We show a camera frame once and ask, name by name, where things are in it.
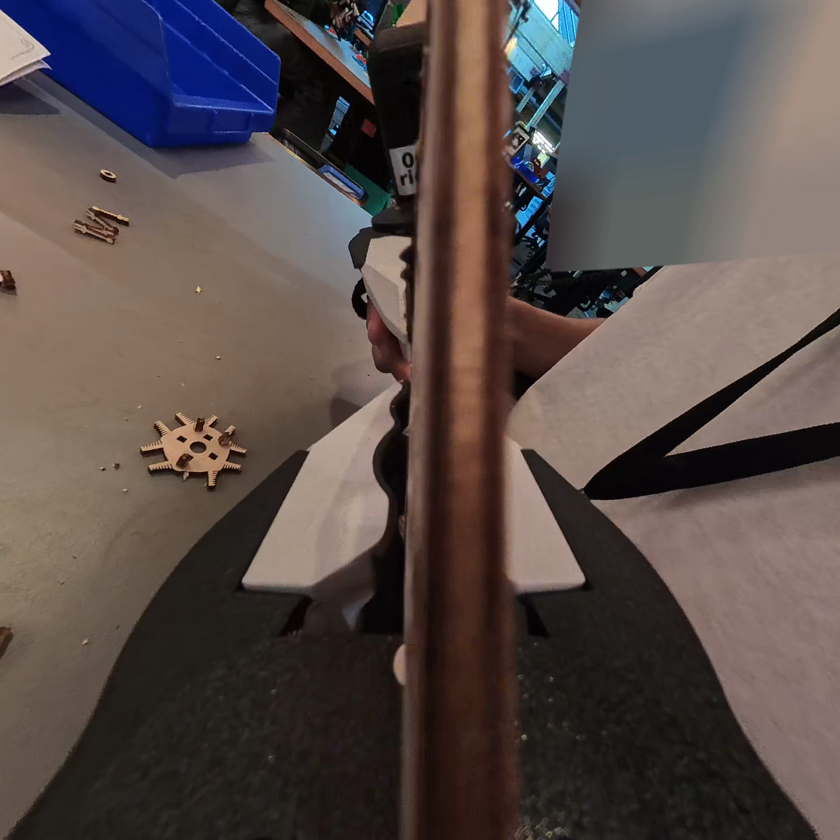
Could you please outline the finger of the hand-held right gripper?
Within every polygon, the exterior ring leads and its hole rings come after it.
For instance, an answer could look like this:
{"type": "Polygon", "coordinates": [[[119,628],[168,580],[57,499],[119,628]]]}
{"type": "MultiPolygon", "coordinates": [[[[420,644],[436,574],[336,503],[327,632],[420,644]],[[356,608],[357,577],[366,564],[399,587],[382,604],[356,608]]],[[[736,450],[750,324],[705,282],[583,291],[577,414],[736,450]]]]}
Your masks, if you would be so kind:
{"type": "Polygon", "coordinates": [[[405,236],[373,238],[362,264],[367,297],[388,332],[399,342],[407,360],[410,359],[408,292],[403,270],[406,268],[404,254],[409,246],[410,238],[405,236]]]}

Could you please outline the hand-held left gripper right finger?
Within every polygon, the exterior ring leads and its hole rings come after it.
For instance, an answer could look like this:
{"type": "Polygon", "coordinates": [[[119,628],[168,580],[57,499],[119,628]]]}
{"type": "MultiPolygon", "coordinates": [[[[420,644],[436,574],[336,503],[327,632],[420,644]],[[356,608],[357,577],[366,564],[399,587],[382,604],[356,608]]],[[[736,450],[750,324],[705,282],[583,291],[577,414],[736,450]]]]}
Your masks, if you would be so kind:
{"type": "Polygon", "coordinates": [[[520,448],[511,449],[511,585],[518,595],[579,590],[576,562],[520,448]]]}

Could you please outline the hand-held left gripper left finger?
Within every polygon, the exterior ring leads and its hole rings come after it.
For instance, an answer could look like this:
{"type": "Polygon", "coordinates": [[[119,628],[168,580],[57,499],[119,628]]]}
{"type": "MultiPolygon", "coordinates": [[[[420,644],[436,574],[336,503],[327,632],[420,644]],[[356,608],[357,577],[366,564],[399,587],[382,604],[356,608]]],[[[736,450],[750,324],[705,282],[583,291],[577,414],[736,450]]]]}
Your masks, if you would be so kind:
{"type": "Polygon", "coordinates": [[[304,454],[245,577],[298,595],[283,632],[402,632],[409,384],[394,385],[304,454]]]}

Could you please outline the wooden parts sheet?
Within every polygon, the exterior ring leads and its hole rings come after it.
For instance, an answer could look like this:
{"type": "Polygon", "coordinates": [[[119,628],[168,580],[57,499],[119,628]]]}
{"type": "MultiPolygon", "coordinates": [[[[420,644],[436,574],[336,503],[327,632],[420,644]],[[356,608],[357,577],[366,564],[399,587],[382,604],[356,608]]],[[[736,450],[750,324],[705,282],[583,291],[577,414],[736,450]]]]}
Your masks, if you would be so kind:
{"type": "Polygon", "coordinates": [[[508,3],[428,2],[406,489],[400,838],[513,838],[508,3]]]}

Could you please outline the person's right forearm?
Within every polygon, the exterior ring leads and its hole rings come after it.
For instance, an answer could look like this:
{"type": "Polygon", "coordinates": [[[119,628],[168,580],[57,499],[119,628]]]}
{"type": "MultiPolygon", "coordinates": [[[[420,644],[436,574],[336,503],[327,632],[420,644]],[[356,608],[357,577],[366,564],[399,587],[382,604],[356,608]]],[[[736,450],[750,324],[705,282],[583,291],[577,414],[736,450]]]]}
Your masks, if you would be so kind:
{"type": "Polygon", "coordinates": [[[561,316],[508,297],[506,337],[513,374],[538,380],[604,322],[561,316]]]}

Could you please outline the grey desk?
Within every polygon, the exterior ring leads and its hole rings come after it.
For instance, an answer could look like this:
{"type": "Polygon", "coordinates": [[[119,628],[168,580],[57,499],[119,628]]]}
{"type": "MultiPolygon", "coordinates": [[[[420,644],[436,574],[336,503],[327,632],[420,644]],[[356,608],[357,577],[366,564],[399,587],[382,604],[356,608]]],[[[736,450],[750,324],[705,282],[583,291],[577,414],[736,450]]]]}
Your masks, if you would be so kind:
{"type": "Polygon", "coordinates": [[[153,150],[42,74],[2,89],[2,838],[188,550],[386,388],[350,305],[368,221],[267,135],[153,150]],[[116,245],[74,232],[89,206],[116,245]],[[247,449],[215,491],[148,471],[177,413],[247,449]]]}

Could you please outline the person's right hand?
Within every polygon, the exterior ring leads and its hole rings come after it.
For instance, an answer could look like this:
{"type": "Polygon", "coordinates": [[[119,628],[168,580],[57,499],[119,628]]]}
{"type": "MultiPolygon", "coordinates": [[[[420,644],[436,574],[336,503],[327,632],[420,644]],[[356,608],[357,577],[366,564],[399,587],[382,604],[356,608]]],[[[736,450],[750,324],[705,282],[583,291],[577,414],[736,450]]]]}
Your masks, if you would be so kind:
{"type": "Polygon", "coordinates": [[[401,344],[386,327],[380,313],[371,302],[367,304],[366,331],[375,368],[392,376],[397,382],[409,382],[412,366],[406,359],[401,344]]]}

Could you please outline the wooden workbench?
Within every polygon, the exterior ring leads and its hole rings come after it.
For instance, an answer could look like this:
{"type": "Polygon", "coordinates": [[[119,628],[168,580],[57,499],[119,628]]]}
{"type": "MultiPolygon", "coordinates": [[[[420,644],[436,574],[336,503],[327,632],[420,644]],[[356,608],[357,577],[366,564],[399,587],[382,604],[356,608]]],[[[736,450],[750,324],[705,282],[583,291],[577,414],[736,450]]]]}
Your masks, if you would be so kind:
{"type": "Polygon", "coordinates": [[[355,59],[355,52],[345,41],[277,1],[265,1],[266,11],[287,28],[304,46],[351,85],[368,102],[374,103],[367,69],[355,59]]]}

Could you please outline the spoked wooden gear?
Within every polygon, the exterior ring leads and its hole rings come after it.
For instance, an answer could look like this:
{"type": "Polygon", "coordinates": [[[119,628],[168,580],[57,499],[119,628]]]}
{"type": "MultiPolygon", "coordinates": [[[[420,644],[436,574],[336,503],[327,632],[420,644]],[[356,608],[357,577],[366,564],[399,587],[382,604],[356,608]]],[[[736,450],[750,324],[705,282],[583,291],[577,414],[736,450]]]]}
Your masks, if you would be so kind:
{"type": "Polygon", "coordinates": [[[217,429],[216,415],[190,418],[177,413],[175,420],[177,426],[174,428],[162,421],[155,422],[158,439],[140,448],[144,457],[155,454],[162,457],[149,464],[149,473],[171,471],[182,481],[203,477],[205,488],[215,491],[220,474],[242,469],[239,459],[247,456],[247,449],[235,441],[235,426],[217,429]]]}

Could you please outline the blue plastic bin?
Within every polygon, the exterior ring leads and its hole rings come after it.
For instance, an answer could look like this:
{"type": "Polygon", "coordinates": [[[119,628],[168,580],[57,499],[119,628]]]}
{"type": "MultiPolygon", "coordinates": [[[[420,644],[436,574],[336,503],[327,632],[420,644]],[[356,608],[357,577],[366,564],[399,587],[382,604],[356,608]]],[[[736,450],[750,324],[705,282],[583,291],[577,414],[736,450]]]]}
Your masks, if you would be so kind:
{"type": "Polygon", "coordinates": [[[280,59],[215,1],[2,1],[46,75],[151,148],[272,127],[280,59]]]}

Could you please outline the instruction booklet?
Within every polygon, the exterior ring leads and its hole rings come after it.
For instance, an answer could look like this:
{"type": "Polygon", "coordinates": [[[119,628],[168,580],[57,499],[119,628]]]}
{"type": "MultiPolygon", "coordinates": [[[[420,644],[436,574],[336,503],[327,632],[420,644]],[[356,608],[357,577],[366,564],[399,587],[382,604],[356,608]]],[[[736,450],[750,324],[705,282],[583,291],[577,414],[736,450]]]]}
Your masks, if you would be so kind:
{"type": "Polygon", "coordinates": [[[1,12],[1,87],[47,70],[49,51],[11,17],[1,12]]]}

